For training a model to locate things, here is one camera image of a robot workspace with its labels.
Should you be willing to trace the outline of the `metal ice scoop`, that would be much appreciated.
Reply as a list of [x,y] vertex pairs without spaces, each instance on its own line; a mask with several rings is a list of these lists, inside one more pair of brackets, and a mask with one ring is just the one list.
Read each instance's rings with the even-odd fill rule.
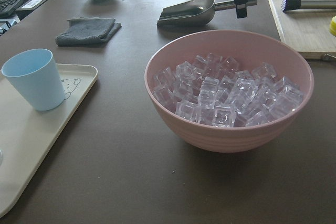
[[204,26],[214,17],[216,11],[235,9],[237,18],[247,16],[247,7],[257,5],[257,0],[247,0],[245,4],[234,1],[190,0],[166,7],[157,21],[158,26]]

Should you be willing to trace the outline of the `clear ice cubes pile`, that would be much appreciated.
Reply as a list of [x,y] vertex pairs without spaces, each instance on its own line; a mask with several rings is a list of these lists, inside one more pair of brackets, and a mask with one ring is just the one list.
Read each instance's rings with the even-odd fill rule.
[[215,127],[265,124],[293,112],[303,101],[300,87],[263,62],[241,70],[233,57],[197,55],[175,70],[167,67],[153,77],[153,95],[177,116]]

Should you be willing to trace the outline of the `light blue plastic cup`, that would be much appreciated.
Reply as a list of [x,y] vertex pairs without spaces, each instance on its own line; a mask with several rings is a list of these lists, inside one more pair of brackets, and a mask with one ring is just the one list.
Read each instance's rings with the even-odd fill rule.
[[2,74],[37,111],[48,111],[65,99],[61,78],[48,49],[31,49],[8,59]]

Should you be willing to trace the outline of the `steel muddler black tip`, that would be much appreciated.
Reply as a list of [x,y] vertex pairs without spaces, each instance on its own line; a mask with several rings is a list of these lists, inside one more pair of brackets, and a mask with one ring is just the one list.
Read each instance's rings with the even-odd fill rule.
[[281,2],[283,12],[300,9],[332,10],[335,9],[335,0],[282,0]]

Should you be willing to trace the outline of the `pink bowl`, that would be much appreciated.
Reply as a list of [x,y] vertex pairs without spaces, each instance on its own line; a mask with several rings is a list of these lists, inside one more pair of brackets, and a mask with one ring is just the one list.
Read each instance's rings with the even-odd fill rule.
[[[183,119],[163,107],[153,96],[153,75],[174,69],[196,55],[214,53],[232,56],[243,69],[252,70],[262,62],[273,65],[280,76],[289,77],[304,93],[303,102],[288,115],[251,127],[219,128]],[[280,135],[297,117],[312,96],[314,77],[305,58],[271,37],[239,30],[208,30],[178,38],[160,48],[149,60],[144,73],[146,90],[164,123],[184,141],[204,150],[234,153],[260,147]]]

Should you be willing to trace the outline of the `wooden cutting board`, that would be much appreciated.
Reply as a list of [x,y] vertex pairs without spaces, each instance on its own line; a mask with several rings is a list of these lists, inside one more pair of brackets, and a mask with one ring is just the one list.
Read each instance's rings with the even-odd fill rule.
[[306,59],[335,60],[335,36],[329,32],[335,9],[281,10],[282,0],[268,0],[280,40]]

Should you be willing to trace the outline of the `grey folded cloth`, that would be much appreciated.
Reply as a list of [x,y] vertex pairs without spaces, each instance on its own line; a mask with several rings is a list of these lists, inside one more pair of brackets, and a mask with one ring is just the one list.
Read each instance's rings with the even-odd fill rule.
[[103,44],[122,27],[115,18],[78,17],[67,20],[68,29],[55,38],[58,46]]

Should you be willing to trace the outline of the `cream serving tray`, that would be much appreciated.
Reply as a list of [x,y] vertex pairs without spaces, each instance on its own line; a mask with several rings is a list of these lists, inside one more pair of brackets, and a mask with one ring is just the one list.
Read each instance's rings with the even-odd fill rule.
[[58,64],[66,98],[37,111],[1,76],[1,216],[16,204],[56,139],[98,78],[96,67]]

